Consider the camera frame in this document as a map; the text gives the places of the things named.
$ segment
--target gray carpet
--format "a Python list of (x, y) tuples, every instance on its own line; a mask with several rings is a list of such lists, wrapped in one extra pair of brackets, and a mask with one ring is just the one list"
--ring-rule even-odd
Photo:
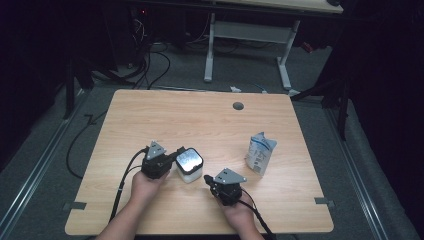
[[(160, 50), (163, 47), (159, 45), (155, 49)], [(218, 50), (228, 51), (229, 49), (231, 50), (231, 46)], [(293, 88), (301, 91), (313, 86), (330, 52), (330, 48), (312, 53), (294, 48), (287, 62)], [(155, 83), (153, 89), (172, 86), (230, 91), (230, 86), (236, 86), (243, 92), (261, 92), (262, 90), (256, 86), (260, 85), (270, 93), (287, 93), (282, 88), (275, 59), (246, 56), (241, 47), (230, 54), (217, 52), (213, 82), (204, 83), (205, 53), (205, 49), (179, 50), (172, 47), (167, 49), (163, 54), (169, 57), (171, 67)], [(166, 67), (165, 58), (158, 54), (151, 54), (149, 81), (159, 76)], [(123, 74), (125, 71), (128, 70), (122, 69), (120, 73)], [(88, 94), (86, 101), (70, 123), (53, 155), (51, 164), (8, 239), (86, 238), (86, 236), (67, 236), (64, 232), (69, 212), (64, 211), (63, 206), (66, 202), (74, 200), (80, 184), (80, 180), (67, 171), (66, 154), (73, 138), (88, 122), (88, 117), (85, 115), (98, 116), (105, 111), (112, 94), (119, 88), (123, 87), (110, 82), (96, 82), (96, 87)], [(299, 239), (374, 239), (349, 177), (338, 136), (333, 133), (334, 126), (326, 115), (325, 111), (328, 110), (323, 110), (319, 101), (312, 97), (293, 104), (324, 195), (335, 204), (330, 208), (335, 225), (331, 233), (298, 234), (297, 237)], [(6, 214), (19, 189), (47, 147), (51, 136), (62, 123), (64, 106), (64, 91), (61, 91), (55, 106), (34, 125), (31, 135), (12, 162), (0, 174), (1, 216)], [(90, 125), (78, 138), (70, 154), (71, 167), (80, 175), (85, 171), (102, 122), (103, 118), (100, 118), (95, 125)], [(347, 144), (375, 202), (379, 216), (385, 224), (389, 239), (419, 239), (381, 172), (351, 105), (346, 134)], [(293, 239), (293, 236), (279, 235), (278, 239)]]

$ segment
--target wire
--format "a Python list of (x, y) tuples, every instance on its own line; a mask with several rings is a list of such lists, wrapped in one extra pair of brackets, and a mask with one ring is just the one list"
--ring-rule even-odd
[(206, 48), (208, 48), (208, 43), (205, 43), (205, 42), (196, 42), (196, 43), (192, 43), (191, 45), (190, 44), (187, 44), (186, 46), (188, 47), (188, 48), (191, 48), (191, 49), (195, 49), (195, 50), (203, 50), (203, 49), (206, 49)]
[(148, 84), (148, 86), (147, 86), (147, 90), (150, 90), (151, 88), (152, 88), (152, 86), (153, 86), (153, 84), (155, 83), (155, 82), (157, 82), (161, 77), (163, 77), (163, 75), (165, 75), (167, 72), (168, 72), (168, 70), (169, 70), (169, 68), (171, 67), (171, 60), (169, 60), (169, 58), (167, 57), (167, 56), (165, 56), (165, 54), (163, 54), (163, 53), (160, 53), (160, 52), (155, 52), (156, 54), (159, 54), (159, 55), (161, 55), (162, 57), (164, 57), (166, 60), (168, 60), (168, 66), (167, 66), (167, 68), (166, 68), (166, 70), (159, 76), (159, 77), (157, 77), (155, 80), (153, 80), (150, 84)]
[[(216, 46), (218, 44), (214, 44), (214, 51), (218, 52), (218, 53), (224, 53), (224, 54), (228, 54), (228, 53), (232, 53), (234, 51), (236, 51), (239, 48), (239, 42), (234, 40), (234, 39), (220, 39), (220, 41), (216, 41), (216, 43), (220, 43), (221, 46)], [(220, 51), (218, 50), (218, 47), (227, 47), (227, 46), (233, 46), (233, 49), (229, 50), (229, 51)]]
[(118, 210), (119, 200), (121, 199), (122, 190), (124, 190), (125, 178), (127, 177), (129, 172), (139, 167), (139, 166), (136, 166), (131, 168), (132, 163), (138, 157), (138, 155), (140, 155), (143, 152), (146, 153), (147, 149), (148, 147), (145, 147), (141, 149), (140, 151), (138, 151), (136, 154), (134, 154), (134, 156), (131, 158), (130, 162), (128, 163), (127, 169), (125, 169), (124, 175), (122, 176), (122, 179), (121, 179), (121, 183), (119, 184), (118, 191), (116, 192), (115, 202), (113, 203), (112, 213), (110, 214), (109, 222), (112, 221), (112, 219), (116, 215), (116, 211)]
[(209, 37), (205, 37), (205, 38), (203, 38), (203, 39), (201, 39), (201, 38), (205, 35), (206, 29), (208, 29), (208, 25), (209, 25), (209, 20), (210, 20), (210, 18), (211, 18), (211, 14), (209, 13), (209, 14), (208, 14), (208, 18), (206, 19), (205, 27), (203, 28), (202, 33), (199, 35), (199, 37), (198, 37), (198, 38), (196, 38), (195, 40), (193, 40), (193, 41), (191, 41), (191, 42), (187, 42), (187, 44), (190, 44), (190, 43), (197, 43), (197, 42), (203, 42), (204, 40), (209, 39)]
[[(241, 204), (243, 204), (243, 205), (245, 205), (246, 207), (248, 207), (248, 208), (250, 208), (252, 211), (253, 211), (253, 213), (255, 213), (255, 215), (256, 215), (256, 217), (258, 218), (258, 220), (259, 220), (259, 222), (261, 223), (261, 225), (262, 225), (262, 227), (265, 229), (265, 231), (268, 233), (268, 235), (273, 239), (273, 240), (276, 240), (277, 238), (276, 238), (276, 235), (275, 234), (273, 234), (272, 232), (271, 232), (271, 229), (269, 229), (269, 227), (268, 227), (268, 225), (265, 223), (265, 221), (263, 220), (263, 218), (261, 217), (261, 214), (259, 213), (259, 210), (258, 210), (258, 208), (256, 207), (256, 203), (255, 203), (255, 201), (253, 200), (253, 198), (252, 198), (252, 196), (250, 196), (250, 194), (244, 189), (244, 188), (241, 188), (241, 190), (244, 192), (244, 193), (246, 193), (247, 194), (247, 196), (249, 196), (249, 198), (252, 200), (252, 203), (253, 203), (253, 207), (252, 206), (250, 206), (249, 204), (247, 204), (246, 202), (243, 202), (242, 200), (238, 200), (238, 202), (239, 203), (241, 203)], [(298, 240), (298, 238), (297, 238), (297, 236), (296, 235), (294, 235), (294, 234), (290, 234), (294, 239), (296, 239), (296, 240)]]
[(265, 92), (266, 92), (266, 89), (265, 89), (265, 88), (263, 88), (261, 85), (256, 84), (256, 83), (250, 83), (250, 84), (252, 84), (252, 85), (254, 85), (254, 86), (256, 86), (256, 87), (260, 88), (262, 91), (265, 91)]
[(81, 134), (91, 125), (93, 125), (93, 123), (95, 123), (99, 118), (101, 118), (103, 115), (105, 115), (107, 113), (107, 110), (102, 112), (99, 116), (97, 116), (96, 118), (94, 118), (92, 121), (90, 121), (89, 123), (87, 123), (87, 125), (85, 127), (83, 127), (79, 133), (74, 137), (74, 139), (71, 142), (71, 145), (69, 145), (68, 148), (68, 152), (66, 153), (66, 168), (68, 169), (69, 173), (79, 179), (82, 179), (82, 176), (80, 176), (79, 174), (75, 173), (74, 170), (72, 170), (71, 165), (70, 165), (70, 155), (71, 155), (71, 150), (72, 147), (74, 146), (75, 142), (77, 141), (77, 139), (81, 136)]
[(261, 46), (255, 46), (252, 44), (247, 44), (245, 42), (251, 42), (251, 41), (238, 41), (238, 44), (244, 47), (255, 48), (255, 49), (263, 49), (263, 48), (268, 48), (268, 47), (277, 45), (277, 43), (267, 42), (267, 43), (263, 43)]
[[(138, 31), (140, 30), (140, 28), (143, 28), (143, 32), (141, 33), (141, 38), (140, 38), (140, 44), (143, 43), (143, 39), (144, 39), (144, 34), (145, 34), (145, 28), (144, 28), (144, 24), (142, 22), (140, 22), (140, 20), (138, 19), (134, 19), (135, 22), (137, 22), (138, 24), (140, 24), (137, 28), (137, 30), (135, 30), (135, 33), (138, 34)], [(138, 41), (136, 40), (136, 37), (133, 35), (134, 40), (136, 41), (136, 45), (138, 46)]]
[(147, 53), (147, 59), (148, 59), (148, 61), (146, 63), (146, 65), (147, 65), (146, 70), (144, 71), (143, 75), (138, 79), (138, 81), (134, 84), (133, 89), (136, 89), (136, 88), (140, 89), (140, 87), (143, 85), (144, 79), (146, 80), (147, 85), (149, 85), (149, 81), (147, 80), (147, 72), (150, 69), (150, 62), (151, 62), (150, 51), (148, 51), (148, 53)]

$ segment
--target hand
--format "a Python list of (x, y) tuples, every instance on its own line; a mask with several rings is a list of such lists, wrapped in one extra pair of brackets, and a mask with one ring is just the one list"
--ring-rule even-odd
[[(236, 230), (242, 240), (263, 239), (256, 228), (253, 211), (250, 208), (241, 203), (236, 203), (233, 206), (224, 206), (219, 199), (216, 200), (224, 212), (227, 222)], [(240, 200), (250, 206), (253, 204), (252, 199), (245, 192), (243, 192)]]
[(131, 198), (132, 202), (141, 208), (146, 207), (152, 199), (156, 196), (160, 186), (168, 176), (169, 171), (159, 179), (150, 179), (141, 171), (137, 172), (132, 180)]

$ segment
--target desk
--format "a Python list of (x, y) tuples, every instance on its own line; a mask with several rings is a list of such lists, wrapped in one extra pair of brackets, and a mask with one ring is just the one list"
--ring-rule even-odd
[[(223, 3), (236, 3), (260, 7), (286, 8), (298, 11), (316, 11), (321, 13), (343, 12), (342, 7), (331, 6), (326, 0), (217, 0)], [(281, 82), (286, 90), (291, 90), (291, 83), (287, 73), (286, 61), (296, 37), (300, 21), (296, 19), (291, 27), (275, 27), (256, 24), (233, 23), (228, 21), (215, 21), (215, 14), (211, 14), (209, 27), (209, 47), (206, 56), (205, 82), (212, 81), (214, 61), (214, 38), (234, 38), (261, 42), (283, 44), (281, 56), (277, 57), (277, 64), (281, 75)]]
[[(244, 104), (233, 109), (234, 102)], [(249, 169), (244, 157), (258, 132), (275, 139), (264, 177)], [(329, 232), (327, 206), (292, 103), (287, 95), (180, 91), (118, 90), (111, 102), (76, 202), (66, 224), (70, 235), (96, 235), (107, 225), (116, 190), (132, 156), (157, 140), (168, 154), (195, 148), (204, 159), (203, 174), (224, 167), (245, 176), (242, 183), (274, 233)], [(142, 156), (134, 165), (141, 164)], [(126, 180), (120, 206), (130, 196)], [(256, 222), (261, 232), (260, 223)], [(200, 178), (186, 184), (175, 163), (158, 196), (145, 212), (138, 234), (232, 234), (209, 186)]]

